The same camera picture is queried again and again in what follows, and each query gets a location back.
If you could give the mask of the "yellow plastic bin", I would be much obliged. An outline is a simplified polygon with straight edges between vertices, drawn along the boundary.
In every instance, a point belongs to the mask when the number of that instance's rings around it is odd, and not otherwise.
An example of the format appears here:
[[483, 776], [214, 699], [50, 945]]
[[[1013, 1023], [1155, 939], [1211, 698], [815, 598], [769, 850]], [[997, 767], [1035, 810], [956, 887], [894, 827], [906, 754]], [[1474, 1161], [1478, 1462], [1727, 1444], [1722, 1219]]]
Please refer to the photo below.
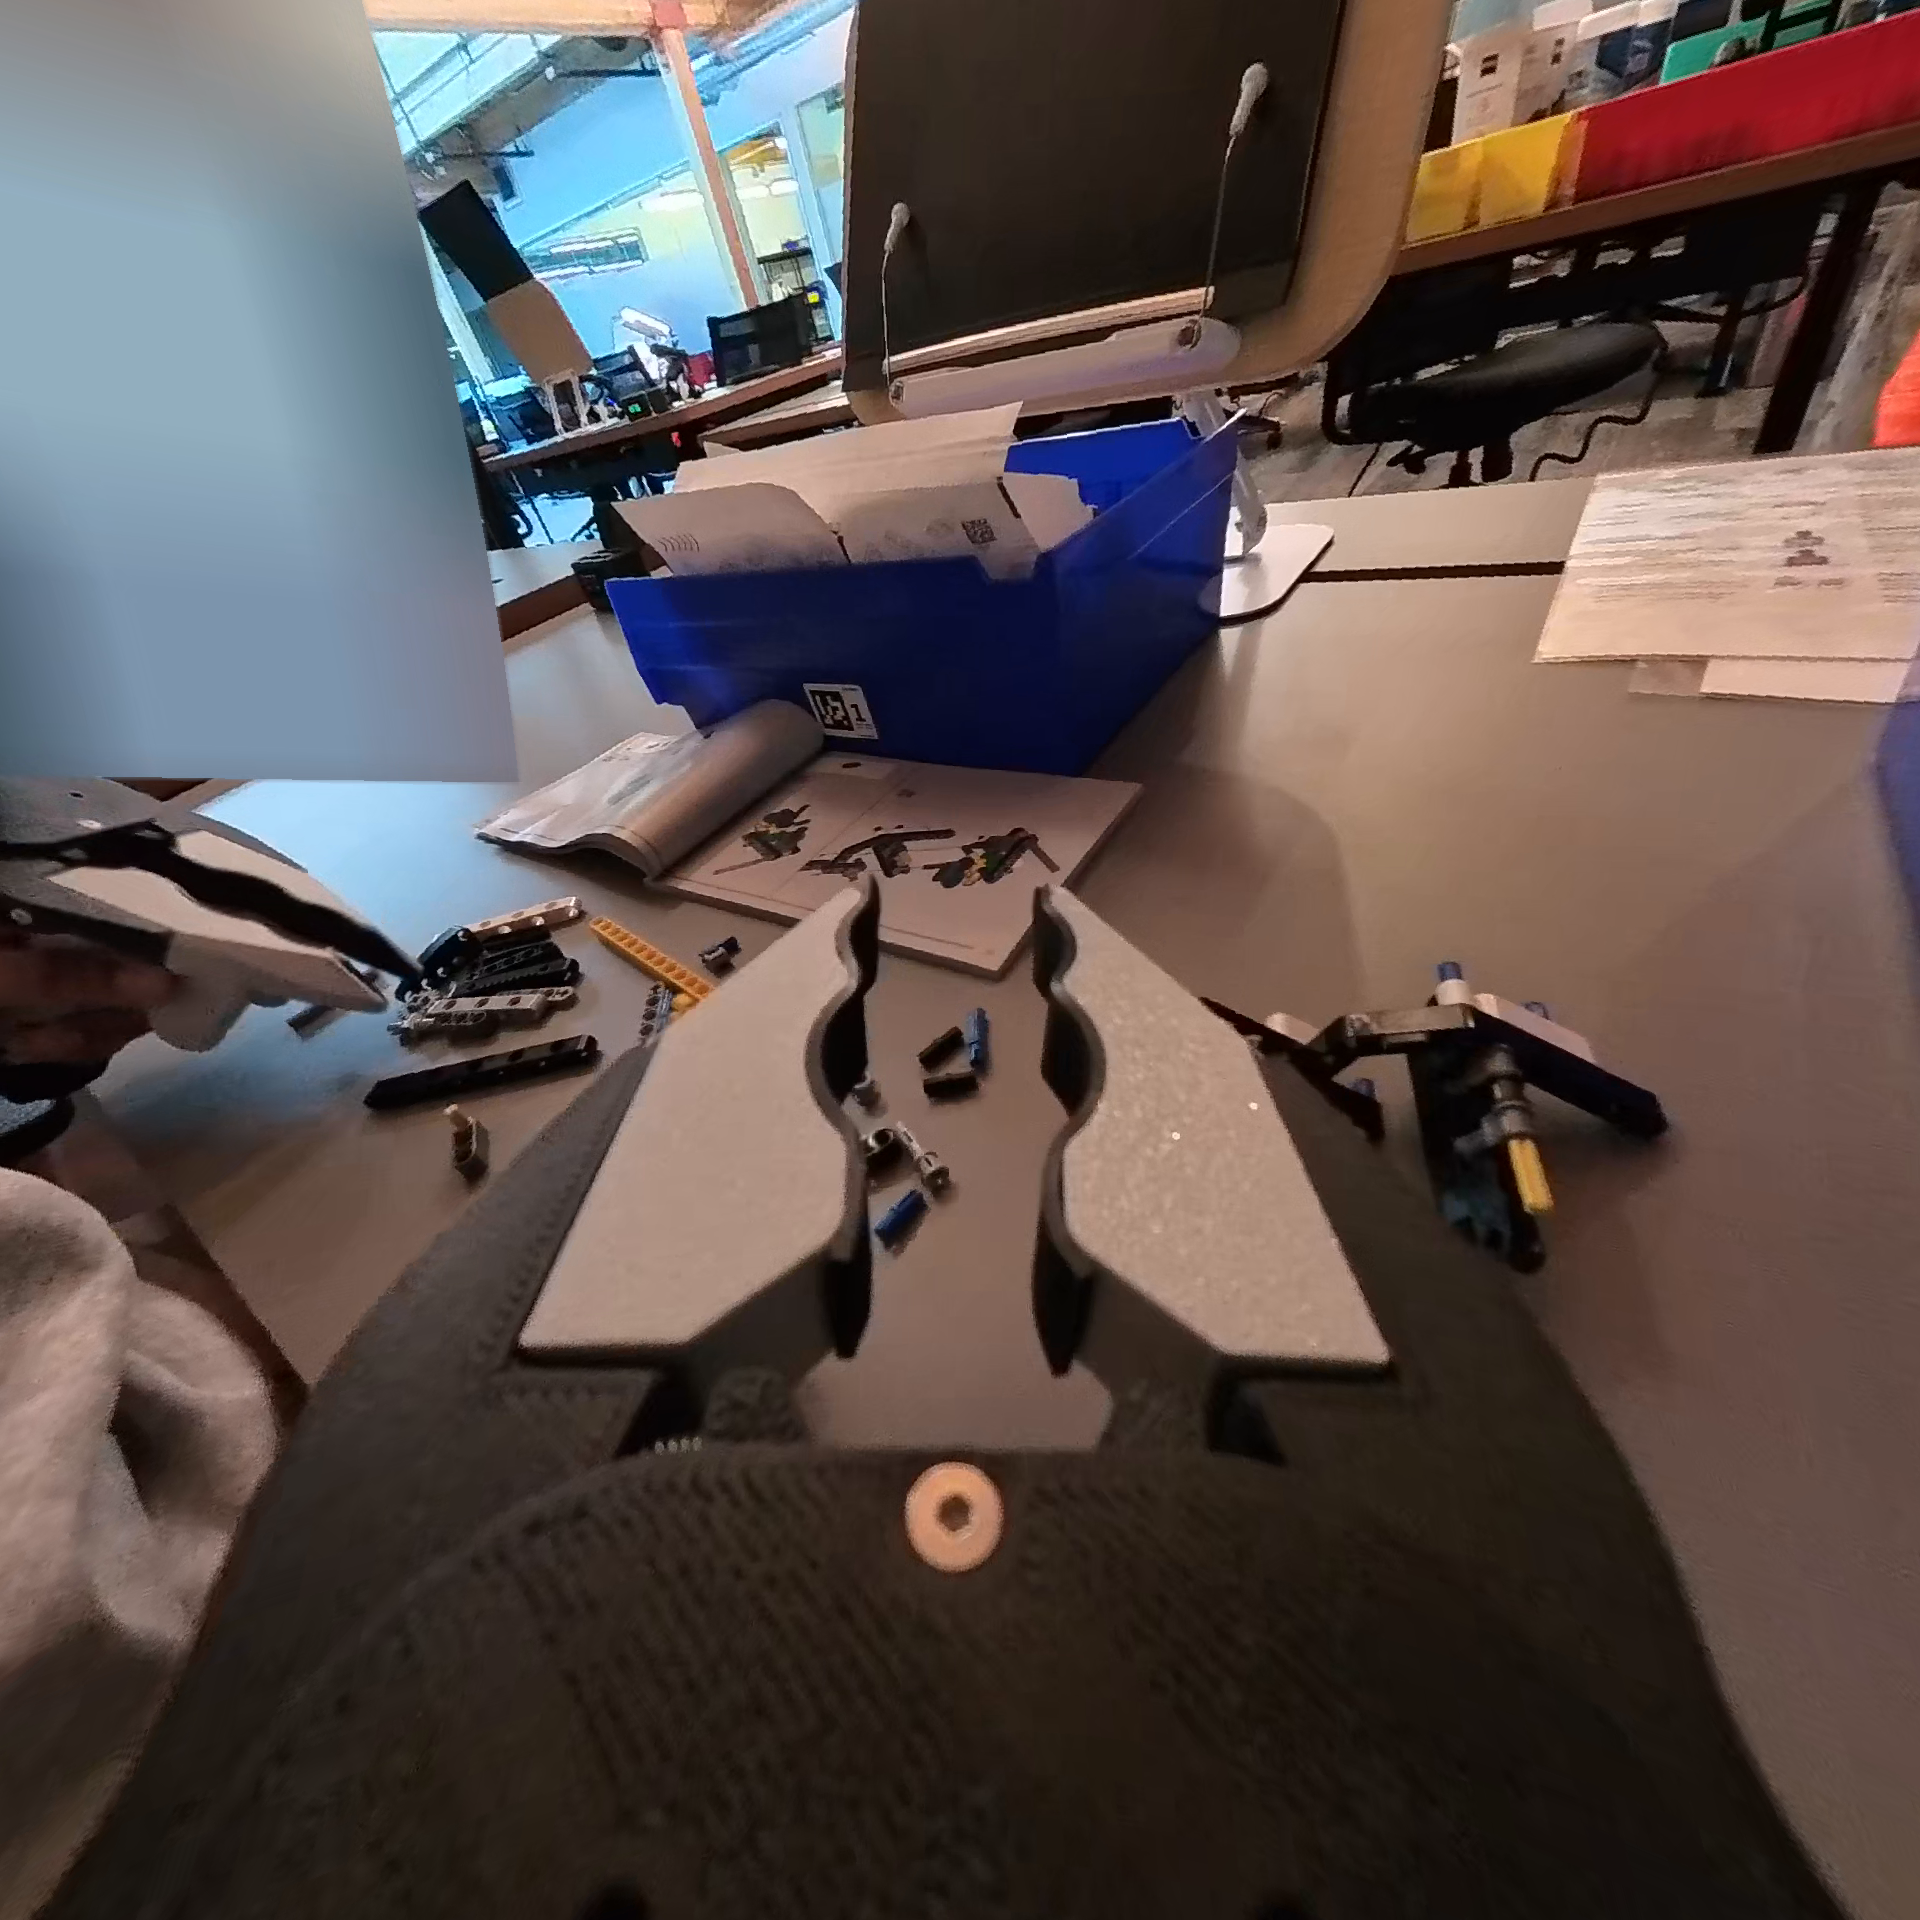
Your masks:
[[1481, 232], [1532, 222], [1574, 202], [1582, 121], [1582, 113], [1558, 113], [1474, 143], [1474, 218]]
[[1485, 138], [1470, 138], [1421, 155], [1409, 204], [1409, 248], [1478, 227], [1483, 159]]

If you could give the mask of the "black document holder stand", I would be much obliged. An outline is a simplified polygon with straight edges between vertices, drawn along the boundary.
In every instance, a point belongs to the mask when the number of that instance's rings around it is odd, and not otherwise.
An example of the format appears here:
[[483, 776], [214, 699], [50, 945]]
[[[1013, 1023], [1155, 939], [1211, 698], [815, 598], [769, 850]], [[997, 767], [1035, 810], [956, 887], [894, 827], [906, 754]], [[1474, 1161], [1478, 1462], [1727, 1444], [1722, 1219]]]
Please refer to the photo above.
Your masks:
[[857, 4], [843, 391], [863, 424], [1227, 388], [1396, 264], [1450, 4]]

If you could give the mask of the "distant document holder stand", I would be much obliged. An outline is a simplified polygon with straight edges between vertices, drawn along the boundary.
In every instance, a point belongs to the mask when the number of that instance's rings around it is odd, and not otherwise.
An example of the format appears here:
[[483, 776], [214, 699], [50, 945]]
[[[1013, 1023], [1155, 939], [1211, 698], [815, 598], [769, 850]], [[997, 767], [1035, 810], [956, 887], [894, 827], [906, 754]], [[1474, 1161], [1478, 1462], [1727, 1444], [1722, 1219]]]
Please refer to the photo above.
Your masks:
[[415, 218], [425, 238], [478, 292], [486, 323], [532, 383], [591, 376], [591, 355], [564, 307], [469, 180], [419, 204]]

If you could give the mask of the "black plastic crate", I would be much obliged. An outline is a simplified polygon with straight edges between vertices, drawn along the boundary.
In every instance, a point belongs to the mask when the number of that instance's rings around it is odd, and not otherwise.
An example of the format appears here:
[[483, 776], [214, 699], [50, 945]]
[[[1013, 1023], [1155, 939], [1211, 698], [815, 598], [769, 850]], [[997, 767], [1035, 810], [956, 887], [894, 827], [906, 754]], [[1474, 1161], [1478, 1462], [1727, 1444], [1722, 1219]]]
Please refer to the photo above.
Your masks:
[[737, 386], [797, 369], [823, 346], [819, 299], [810, 288], [729, 315], [709, 315], [711, 378]]

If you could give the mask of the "red plastic bin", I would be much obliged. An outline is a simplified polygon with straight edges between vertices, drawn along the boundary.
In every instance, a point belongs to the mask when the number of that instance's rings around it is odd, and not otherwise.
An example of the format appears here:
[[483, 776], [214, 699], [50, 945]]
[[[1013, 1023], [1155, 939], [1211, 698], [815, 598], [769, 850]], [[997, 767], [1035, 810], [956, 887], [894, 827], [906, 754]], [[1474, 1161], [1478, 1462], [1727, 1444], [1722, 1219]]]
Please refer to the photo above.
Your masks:
[[1916, 118], [1918, 14], [1903, 14], [1583, 110], [1570, 200], [1604, 202]]

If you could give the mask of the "black and blue lego assembly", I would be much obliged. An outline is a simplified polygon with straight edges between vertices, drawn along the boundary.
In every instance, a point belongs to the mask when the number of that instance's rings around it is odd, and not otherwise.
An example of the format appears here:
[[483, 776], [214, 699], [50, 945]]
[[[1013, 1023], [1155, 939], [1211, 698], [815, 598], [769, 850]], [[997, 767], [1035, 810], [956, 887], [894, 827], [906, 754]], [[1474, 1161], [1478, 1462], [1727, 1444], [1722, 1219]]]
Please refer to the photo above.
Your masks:
[[1523, 1276], [1546, 1265], [1543, 1224], [1555, 1208], [1532, 1100], [1550, 1095], [1637, 1142], [1669, 1128], [1658, 1095], [1599, 1063], [1543, 1004], [1478, 993], [1451, 962], [1419, 1006], [1322, 1026], [1255, 1020], [1211, 996], [1202, 1004], [1255, 1051], [1289, 1062], [1373, 1144], [1385, 1136], [1385, 1110], [1375, 1084], [1354, 1070], [1401, 1062], [1434, 1202], [1455, 1235]]

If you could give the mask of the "person's left hand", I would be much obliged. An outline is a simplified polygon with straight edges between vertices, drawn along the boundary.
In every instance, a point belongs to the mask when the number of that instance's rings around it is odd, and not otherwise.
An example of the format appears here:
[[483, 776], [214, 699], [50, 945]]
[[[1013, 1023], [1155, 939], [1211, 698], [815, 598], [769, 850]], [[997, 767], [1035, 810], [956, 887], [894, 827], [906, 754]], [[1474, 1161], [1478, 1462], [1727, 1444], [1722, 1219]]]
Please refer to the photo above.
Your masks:
[[85, 1068], [154, 1032], [179, 976], [109, 950], [3, 935], [3, 1066]]

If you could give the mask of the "blue plastic bin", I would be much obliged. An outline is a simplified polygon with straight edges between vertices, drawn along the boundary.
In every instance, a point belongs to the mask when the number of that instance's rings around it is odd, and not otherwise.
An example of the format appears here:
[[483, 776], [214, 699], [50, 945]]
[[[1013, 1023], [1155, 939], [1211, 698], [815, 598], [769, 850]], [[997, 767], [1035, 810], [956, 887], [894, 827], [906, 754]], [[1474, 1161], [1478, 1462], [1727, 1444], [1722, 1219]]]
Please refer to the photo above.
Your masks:
[[899, 759], [1082, 776], [1214, 639], [1236, 464], [1229, 424], [1018, 440], [1005, 481], [1093, 510], [1022, 579], [978, 559], [659, 571], [609, 603], [654, 699], [700, 728], [780, 699]]
[[1918, 702], [1889, 708], [1889, 720], [1871, 759], [1874, 788], [1889, 833], [1889, 849], [1908, 921], [1918, 929], [1920, 840], [1918, 840]]

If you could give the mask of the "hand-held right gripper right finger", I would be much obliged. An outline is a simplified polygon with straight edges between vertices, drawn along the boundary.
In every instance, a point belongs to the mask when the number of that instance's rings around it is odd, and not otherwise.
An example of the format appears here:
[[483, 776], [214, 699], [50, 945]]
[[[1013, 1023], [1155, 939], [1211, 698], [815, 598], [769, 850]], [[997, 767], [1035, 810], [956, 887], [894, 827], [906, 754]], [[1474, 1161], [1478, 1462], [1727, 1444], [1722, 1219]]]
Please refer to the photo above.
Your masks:
[[1030, 1308], [1051, 1374], [1383, 1376], [1390, 1350], [1249, 1039], [1061, 886], [1035, 895]]

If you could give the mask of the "long black lego beam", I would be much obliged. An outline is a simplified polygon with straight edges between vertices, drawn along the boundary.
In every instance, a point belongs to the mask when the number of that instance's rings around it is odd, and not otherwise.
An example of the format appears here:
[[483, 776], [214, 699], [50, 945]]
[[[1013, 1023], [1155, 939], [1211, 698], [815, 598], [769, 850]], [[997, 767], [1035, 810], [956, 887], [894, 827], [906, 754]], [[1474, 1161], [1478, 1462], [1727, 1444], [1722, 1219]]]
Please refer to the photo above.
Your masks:
[[420, 1106], [458, 1106], [503, 1088], [524, 1088], [587, 1073], [603, 1058], [595, 1036], [505, 1048], [460, 1063], [397, 1073], [363, 1094], [370, 1114], [404, 1114]]

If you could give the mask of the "white paper bags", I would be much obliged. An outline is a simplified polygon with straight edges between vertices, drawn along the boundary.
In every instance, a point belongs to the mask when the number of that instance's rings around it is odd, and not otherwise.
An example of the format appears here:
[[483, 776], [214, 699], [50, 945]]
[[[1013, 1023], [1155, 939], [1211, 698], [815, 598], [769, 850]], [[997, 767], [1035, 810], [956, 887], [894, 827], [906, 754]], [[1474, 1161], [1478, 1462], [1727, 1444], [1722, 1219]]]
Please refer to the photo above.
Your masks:
[[1014, 424], [1004, 406], [716, 452], [609, 505], [603, 544], [683, 580], [917, 560], [1027, 580], [1098, 512], [1070, 476], [1011, 467]]

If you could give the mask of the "printed paper sheet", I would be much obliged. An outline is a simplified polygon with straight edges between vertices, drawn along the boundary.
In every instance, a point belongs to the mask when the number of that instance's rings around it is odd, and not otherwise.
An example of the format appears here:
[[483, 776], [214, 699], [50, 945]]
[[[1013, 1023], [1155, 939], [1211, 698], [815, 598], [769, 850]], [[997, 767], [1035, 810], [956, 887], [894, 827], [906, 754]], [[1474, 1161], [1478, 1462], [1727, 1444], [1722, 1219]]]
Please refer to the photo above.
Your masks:
[[1916, 651], [1918, 450], [1603, 476], [1535, 662], [1898, 662]]
[[1898, 707], [1918, 699], [1918, 662], [1658, 659], [1635, 664], [1626, 691], [1666, 699]]

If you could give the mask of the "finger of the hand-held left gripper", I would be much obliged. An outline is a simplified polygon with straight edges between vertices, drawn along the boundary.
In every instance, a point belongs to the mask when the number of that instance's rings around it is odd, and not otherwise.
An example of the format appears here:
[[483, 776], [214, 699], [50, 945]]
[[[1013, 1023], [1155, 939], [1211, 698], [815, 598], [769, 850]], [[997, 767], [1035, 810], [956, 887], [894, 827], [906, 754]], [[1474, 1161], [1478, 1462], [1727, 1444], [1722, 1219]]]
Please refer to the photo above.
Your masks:
[[154, 1026], [173, 1050], [206, 1051], [255, 1004], [379, 1012], [383, 974], [198, 906], [157, 872], [5, 870], [5, 921], [69, 934], [179, 976]]
[[422, 976], [412, 954], [363, 921], [311, 873], [271, 852], [244, 849], [217, 833], [169, 831], [159, 836], [159, 875], [217, 914], [327, 950], [404, 988], [413, 988]]

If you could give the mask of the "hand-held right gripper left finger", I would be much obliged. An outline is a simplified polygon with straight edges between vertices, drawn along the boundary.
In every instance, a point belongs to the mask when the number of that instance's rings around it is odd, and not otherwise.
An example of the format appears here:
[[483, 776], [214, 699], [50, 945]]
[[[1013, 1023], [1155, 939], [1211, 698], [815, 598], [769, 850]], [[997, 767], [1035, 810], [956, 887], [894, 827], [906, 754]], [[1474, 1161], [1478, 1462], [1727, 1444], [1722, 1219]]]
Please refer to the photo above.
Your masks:
[[873, 1312], [871, 878], [842, 887], [645, 1054], [519, 1334], [535, 1362], [815, 1364]]

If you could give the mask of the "open lego instruction booklet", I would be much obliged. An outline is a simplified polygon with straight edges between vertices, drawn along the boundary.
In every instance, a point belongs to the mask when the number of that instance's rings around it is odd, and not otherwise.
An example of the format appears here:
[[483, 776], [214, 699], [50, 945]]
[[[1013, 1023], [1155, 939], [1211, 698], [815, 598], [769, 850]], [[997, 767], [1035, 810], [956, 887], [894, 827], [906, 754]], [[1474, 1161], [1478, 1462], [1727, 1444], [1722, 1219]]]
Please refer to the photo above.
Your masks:
[[803, 708], [754, 704], [635, 734], [475, 825], [529, 857], [611, 856], [673, 897], [797, 924], [871, 882], [879, 947], [1004, 974], [1043, 886], [1071, 882], [1140, 786], [834, 751]]

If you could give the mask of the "black office chair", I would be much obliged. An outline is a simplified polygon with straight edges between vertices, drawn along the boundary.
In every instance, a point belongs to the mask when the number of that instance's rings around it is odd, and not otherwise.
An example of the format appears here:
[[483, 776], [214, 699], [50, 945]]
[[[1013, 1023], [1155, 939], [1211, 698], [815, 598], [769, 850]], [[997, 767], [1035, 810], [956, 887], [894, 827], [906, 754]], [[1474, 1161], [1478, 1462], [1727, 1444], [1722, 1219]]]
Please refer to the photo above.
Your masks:
[[1518, 432], [1635, 376], [1661, 378], [1663, 363], [1666, 342], [1644, 320], [1553, 328], [1394, 378], [1363, 378], [1349, 355], [1329, 367], [1322, 432], [1333, 447], [1391, 441], [1390, 464], [1413, 476], [1450, 458], [1450, 490], [1497, 484], [1514, 473]]

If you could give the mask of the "thick light grey lego beam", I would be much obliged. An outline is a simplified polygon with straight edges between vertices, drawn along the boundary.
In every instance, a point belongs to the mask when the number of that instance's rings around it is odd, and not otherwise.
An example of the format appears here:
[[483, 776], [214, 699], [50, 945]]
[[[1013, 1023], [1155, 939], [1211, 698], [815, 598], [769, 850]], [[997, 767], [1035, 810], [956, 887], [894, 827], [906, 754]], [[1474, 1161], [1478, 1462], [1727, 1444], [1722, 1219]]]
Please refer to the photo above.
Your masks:
[[541, 1026], [577, 1001], [579, 990], [570, 983], [526, 993], [420, 994], [389, 1023], [389, 1033], [406, 1048], [428, 1041], [484, 1041], [500, 1032]]

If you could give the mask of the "long yellow lego beam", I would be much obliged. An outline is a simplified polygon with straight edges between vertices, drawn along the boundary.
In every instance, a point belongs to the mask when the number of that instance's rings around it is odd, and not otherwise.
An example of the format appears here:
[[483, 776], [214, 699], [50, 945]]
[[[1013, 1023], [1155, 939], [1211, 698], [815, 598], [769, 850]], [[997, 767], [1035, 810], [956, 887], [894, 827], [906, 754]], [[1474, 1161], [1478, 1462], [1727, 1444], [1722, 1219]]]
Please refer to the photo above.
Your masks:
[[668, 990], [677, 1008], [707, 1001], [713, 993], [713, 983], [703, 974], [612, 919], [587, 919], [587, 931], [603, 950]]

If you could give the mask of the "wooden desk with black legs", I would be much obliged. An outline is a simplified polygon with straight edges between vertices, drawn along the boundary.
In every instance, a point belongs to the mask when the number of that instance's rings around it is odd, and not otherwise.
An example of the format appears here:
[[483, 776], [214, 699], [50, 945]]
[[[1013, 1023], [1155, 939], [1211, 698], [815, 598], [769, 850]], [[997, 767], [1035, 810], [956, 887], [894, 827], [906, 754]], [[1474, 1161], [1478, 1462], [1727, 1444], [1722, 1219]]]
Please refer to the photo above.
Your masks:
[[777, 400], [814, 393], [833, 384], [842, 369], [843, 351], [833, 346], [793, 369], [716, 386], [698, 400], [675, 400], [660, 414], [582, 425], [479, 452], [475, 464], [486, 479], [531, 495], [615, 496], [626, 483], [670, 476], [683, 459], [700, 459], [707, 427], [729, 425]]
[[1481, 347], [1510, 330], [1642, 318], [1796, 281], [1798, 323], [1756, 440], [1759, 455], [1789, 452], [1881, 198], [1916, 188], [1916, 162], [1918, 127], [1907, 124], [1411, 244], [1367, 320], [1411, 342]]

